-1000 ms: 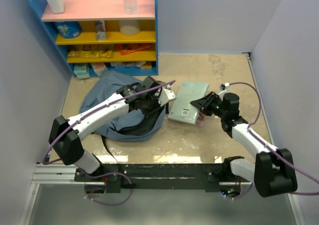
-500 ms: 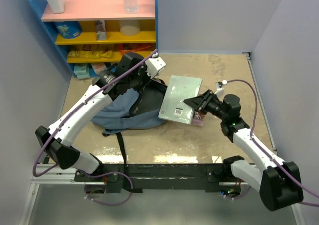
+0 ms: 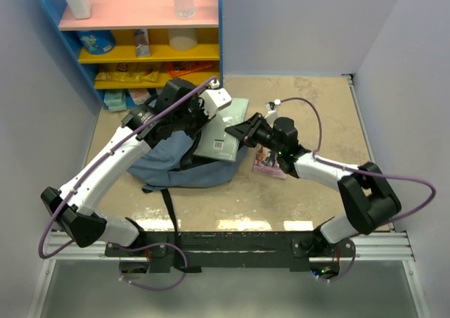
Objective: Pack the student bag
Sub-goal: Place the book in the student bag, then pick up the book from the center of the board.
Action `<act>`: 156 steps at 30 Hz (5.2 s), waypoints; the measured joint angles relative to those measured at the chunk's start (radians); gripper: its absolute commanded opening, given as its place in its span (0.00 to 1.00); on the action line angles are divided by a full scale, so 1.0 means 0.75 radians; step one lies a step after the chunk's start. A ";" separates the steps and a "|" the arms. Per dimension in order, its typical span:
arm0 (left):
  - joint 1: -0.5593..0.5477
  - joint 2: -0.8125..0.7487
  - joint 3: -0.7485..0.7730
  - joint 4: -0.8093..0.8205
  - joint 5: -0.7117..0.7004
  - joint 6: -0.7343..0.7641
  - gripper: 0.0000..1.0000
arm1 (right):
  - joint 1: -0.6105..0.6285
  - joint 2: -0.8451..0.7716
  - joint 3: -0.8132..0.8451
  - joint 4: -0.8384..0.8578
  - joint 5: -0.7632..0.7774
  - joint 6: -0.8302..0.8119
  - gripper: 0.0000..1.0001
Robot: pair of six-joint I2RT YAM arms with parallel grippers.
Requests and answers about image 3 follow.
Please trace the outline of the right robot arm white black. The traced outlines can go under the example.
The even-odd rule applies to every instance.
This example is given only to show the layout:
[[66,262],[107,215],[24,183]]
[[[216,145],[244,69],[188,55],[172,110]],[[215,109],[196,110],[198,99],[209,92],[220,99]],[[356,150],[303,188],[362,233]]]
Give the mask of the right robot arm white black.
[[397,195],[375,163],[346,166],[314,154],[299,143],[295,123],[288,117],[278,117],[270,125],[256,113],[240,124],[226,127],[225,132],[249,148],[261,145],[277,152],[278,164],[286,174],[339,192],[344,212],[320,224],[302,243],[310,255],[328,257],[342,240],[370,234],[401,210]]

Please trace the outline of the blue grey backpack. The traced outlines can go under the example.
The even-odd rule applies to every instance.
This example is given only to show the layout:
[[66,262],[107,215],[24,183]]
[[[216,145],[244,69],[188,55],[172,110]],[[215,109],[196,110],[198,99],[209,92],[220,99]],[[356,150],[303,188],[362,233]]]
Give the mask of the blue grey backpack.
[[200,139],[185,132],[175,132],[160,141],[150,152],[139,158],[127,172],[141,180],[142,192],[159,191],[174,227],[174,243],[181,245],[171,188],[206,189],[232,180],[248,150],[239,143],[234,161],[215,160],[194,155]]

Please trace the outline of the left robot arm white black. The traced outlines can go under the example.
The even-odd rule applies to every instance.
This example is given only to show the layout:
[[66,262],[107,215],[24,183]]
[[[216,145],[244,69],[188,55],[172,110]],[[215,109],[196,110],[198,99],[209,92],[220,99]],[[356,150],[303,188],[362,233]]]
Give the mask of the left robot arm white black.
[[58,253],[44,252],[44,243],[57,224],[80,248],[97,241],[115,243],[130,256],[146,247],[143,230],[134,220],[102,215],[98,205],[113,184],[145,154],[175,132],[197,135],[216,114],[232,102],[216,77],[199,86],[180,79],[166,83],[159,95],[132,108],[112,138],[75,177],[59,188],[46,187],[41,201],[51,216],[39,242],[38,254],[50,258]]

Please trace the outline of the pink book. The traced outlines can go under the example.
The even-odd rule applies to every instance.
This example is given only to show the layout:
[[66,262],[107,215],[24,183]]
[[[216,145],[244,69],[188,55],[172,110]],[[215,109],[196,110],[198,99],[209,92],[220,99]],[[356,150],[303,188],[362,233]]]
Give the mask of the pink book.
[[278,154],[258,144],[255,150],[255,160],[252,171],[277,179],[286,179],[287,174],[280,168]]

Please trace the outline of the pale green bottom book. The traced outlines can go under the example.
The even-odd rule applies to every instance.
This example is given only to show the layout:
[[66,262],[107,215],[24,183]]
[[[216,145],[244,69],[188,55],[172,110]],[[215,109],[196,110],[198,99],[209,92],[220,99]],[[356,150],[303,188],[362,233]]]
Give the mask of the pale green bottom book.
[[220,110],[213,120],[201,131],[200,141],[195,156],[234,162],[238,152],[239,141],[225,132],[227,127],[244,121],[249,100],[234,98],[231,105]]

